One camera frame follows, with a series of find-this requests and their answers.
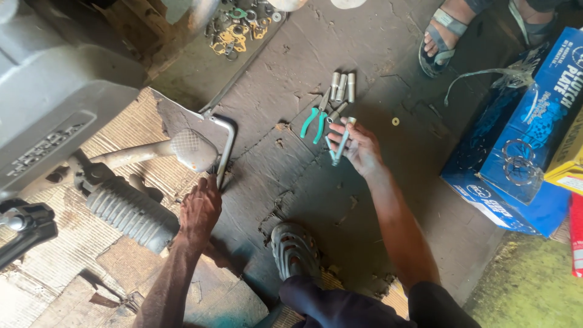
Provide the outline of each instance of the hand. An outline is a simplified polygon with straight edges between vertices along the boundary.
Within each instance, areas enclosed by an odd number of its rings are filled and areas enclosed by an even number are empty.
[[[342,123],[348,128],[348,133],[350,136],[346,141],[344,156],[350,160],[350,163],[354,166],[356,171],[362,175],[365,179],[370,178],[376,171],[384,167],[384,163],[381,158],[381,149],[378,146],[377,137],[371,131],[365,129],[359,123],[356,126],[349,123],[346,124],[348,119],[342,117],[340,119]],[[331,141],[335,141],[337,144],[332,143],[332,150],[338,151],[338,144],[342,140],[342,134],[345,131],[345,127],[340,124],[332,123],[330,128],[340,135],[330,132],[328,138]]]
[[[223,200],[217,189],[217,176],[200,178],[180,204],[180,230],[177,238],[206,245],[210,232],[215,227],[221,213]]]

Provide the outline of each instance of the green pliers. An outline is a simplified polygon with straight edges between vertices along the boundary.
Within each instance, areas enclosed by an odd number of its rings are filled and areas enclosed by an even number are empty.
[[[328,88],[328,91],[324,93],[324,96],[322,97],[322,101],[320,102],[318,108],[312,107],[312,115],[310,115],[308,119],[306,119],[306,121],[304,122],[304,125],[301,126],[300,138],[303,139],[305,138],[305,133],[308,131],[308,125],[312,123],[312,121],[316,118],[316,116],[318,116],[318,114],[320,115],[320,118],[318,120],[318,134],[316,134],[316,137],[312,142],[314,145],[317,144],[318,141],[320,141],[320,138],[322,138],[322,133],[324,132],[324,121],[328,116],[328,114],[326,114],[326,104],[328,104],[329,96],[330,88]]]

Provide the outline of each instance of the yellow box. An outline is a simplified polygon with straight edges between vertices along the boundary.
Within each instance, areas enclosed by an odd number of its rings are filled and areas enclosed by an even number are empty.
[[[583,107],[554,153],[545,181],[583,195]]]

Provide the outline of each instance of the sandal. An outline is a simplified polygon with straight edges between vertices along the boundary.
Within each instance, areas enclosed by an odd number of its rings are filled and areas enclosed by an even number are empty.
[[[316,241],[301,225],[281,223],[271,232],[273,257],[282,280],[293,275],[320,278],[320,255]]]
[[[453,18],[441,8],[438,8],[436,12],[433,14],[433,19],[438,22],[439,24],[443,25],[448,31],[455,34],[458,37],[461,37],[468,26],[457,19]],[[425,30],[429,32],[429,35],[435,41],[438,51],[433,57],[429,57],[427,52],[425,51],[425,39],[421,41],[421,46],[419,47],[419,64],[421,64],[421,68],[423,72],[427,74],[431,78],[435,78],[437,75],[445,70],[447,64],[449,64],[449,60],[455,54],[455,48],[449,49],[445,44],[445,41],[437,31],[437,29],[430,23],[427,29]],[[437,62],[443,60],[444,63],[442,65],[438,65]]]
[[[522,16],[520,16],[514,0],[508,1],[508,9],[520,27],[520,31],[524,36],[524,41],[526,42],[527,48],[535,47],[543,43],[546,37],[549,36],[549,34],[553,31],[553,26],[557,22],[556,12],[554,13],[553,19],[549,23],[530,24],[525,22],[522,19]]]

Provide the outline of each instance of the blue cardboard box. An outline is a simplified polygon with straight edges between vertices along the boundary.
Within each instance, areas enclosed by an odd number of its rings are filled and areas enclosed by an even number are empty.
[[[509,68],[441,177],[496,225],[548,237],[568,212],[570,191],[543,175],[581,107],[583,32],[565,28]]]

